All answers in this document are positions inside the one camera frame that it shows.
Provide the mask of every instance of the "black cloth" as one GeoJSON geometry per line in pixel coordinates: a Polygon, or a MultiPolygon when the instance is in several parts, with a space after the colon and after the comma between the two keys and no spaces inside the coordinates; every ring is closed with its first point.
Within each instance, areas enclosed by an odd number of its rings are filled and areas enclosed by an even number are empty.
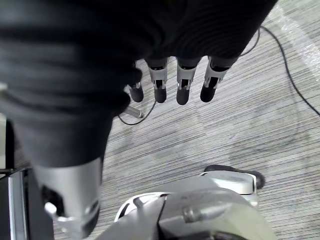
{"type": "Polygon", "coordinates": [[[141,79],[136,60],[214,56],[233,63],[275,0],[5,0],[0,111],[33,164],[103,155],[113,117],[141,79]]]}

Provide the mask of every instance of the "black cable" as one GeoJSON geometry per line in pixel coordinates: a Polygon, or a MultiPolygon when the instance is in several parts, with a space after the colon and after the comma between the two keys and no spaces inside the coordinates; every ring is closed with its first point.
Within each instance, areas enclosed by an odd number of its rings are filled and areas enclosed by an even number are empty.
{"type": "Polygon", "coordinates": [[[250,52],[257,46],[257,44],[258,44],[258,42],[259,42],[259,39],[260,39],[260,28],[258,28],[258,36],[257,36],[256,41],[255,41],[255,43],[253,44],[253,46],[252,46],[248,51],[246,51],[245,53],[242,53],[242,54],[240,55],[240,57],[242,57],[242,56],[247,55],[248,53],[250,53],[250,52]]]}
{"type": "Polygon", "coordinates": [[[140,123],[142,123],[144,120],[146,120],[146,118],[150,115],[150,113],[152,112],[152,110],[155,108],[155,105],[156,105],[157,101],[154,101],[150,111],[148,112],[148,114],[140,121],[138,122],[135,122],[135,123],[127,123],[125,122],[119,115],[118,115],[118,118],[120,119],[121,122],[123,122],[125,125],[129,125],[129,126],[134,126],[134,125],[138,125],[140,123]]]}
{"type": "Polygon", "coordinates": [[[288,67],[288,62],[287,62],[287,58],[286,58],[286,54],[285,54],[284,48],[282,47],[282,44],[280,43],[278,38],[268,28],[266,28],[265,26],[261,26],[260,28],[262,28],[268,34],[270,34],[273,37],[273,39],[276,41],[276,43],[278,44],[278,46],[279,46],[279,48],[281,50],[282,57],[283,57],[286,73],[287,73],[287,75],[288,75],[288,77],[290,79],[290,82],[292,83],[292,86],[293,86],[294,90],[296,91],[296,93],[320,117],[320,113],[305,99],[305,97],[298,90],[298,88],[297,88],[297,86],[296,86],[296,84],[295,84],[295,82],[294,82],[294,80],[293,80],[293,78],[292,78],[292,76],[290,74],[290,70],[289,70],[289,67],[288,67]]]}

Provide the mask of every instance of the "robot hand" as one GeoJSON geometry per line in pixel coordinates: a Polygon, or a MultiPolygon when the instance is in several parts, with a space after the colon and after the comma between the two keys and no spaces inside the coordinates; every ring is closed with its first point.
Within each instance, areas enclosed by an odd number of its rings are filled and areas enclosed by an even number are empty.
{"type": "MultiPolygon", "coordinates": [[[[141,80],[134,62],[211,56],[229,67],[275,2],[1,1],[0,111],[34,168],[45,210],[66,232],[85,238],[96,225],[112,120],[129,105],[124,87],[141,80]]],[[[207,102],[217,72],[205,80],[207,102]]],[[[153,80],[162,102],[165,82],[153,80]]],[[[191,80],[179,72],[180,104],[191,80]]]]}

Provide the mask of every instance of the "striped carpet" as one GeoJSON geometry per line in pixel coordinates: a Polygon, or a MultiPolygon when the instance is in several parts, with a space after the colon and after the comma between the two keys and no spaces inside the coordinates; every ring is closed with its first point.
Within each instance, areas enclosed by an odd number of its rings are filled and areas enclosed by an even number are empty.
{"type": "MultiPolygon", "coordinates": [[[[281,0],[266,19],[283,44],[297,87],[320,111],[320,2],[281,0]]],[[[89,239],[110,225],[119,206],[145,189],[224,164],[261,171],[260,212],[279,240],[320,239],[320,118],[292,88],[275,41],[263,30],[257,47],[240,58],[211,103],[200,100],[208,60],[195,74],[189,102],[176,102],[176,67],[169,59],[167,100],[137,126],[113,122],[104,160],[102,207],[89,239]]],[[[144,61],[147,113],[154,101],[144,61]]],[[[124,115],[130,122],[137,119],[124,115]]],[[[55,231],[56,239],[68,239],[55,231]]]]}

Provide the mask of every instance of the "wheel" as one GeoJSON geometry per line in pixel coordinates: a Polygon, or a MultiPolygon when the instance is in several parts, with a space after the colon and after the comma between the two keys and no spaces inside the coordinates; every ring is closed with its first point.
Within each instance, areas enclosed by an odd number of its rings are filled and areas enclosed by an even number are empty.
{"type": "Polygon", "coordinates": [[[180,105],[185,105],[189,100],[190,90],[187,90],[187,87],[178,89],[176,92],[176,101],[180,105]]]}
{"type": "Polygon", "coordinates": [[[256,188],[258,190],[262,189],[266,184],[265,177],[258,171],[241,170],[241,169],[234,168],[232,166],[225,166],[225,165],[209,165],[204,169],[204,172],[212,172],[212,171],[229,171],[229,172],[252,174],[256,177],[256,188]]]}

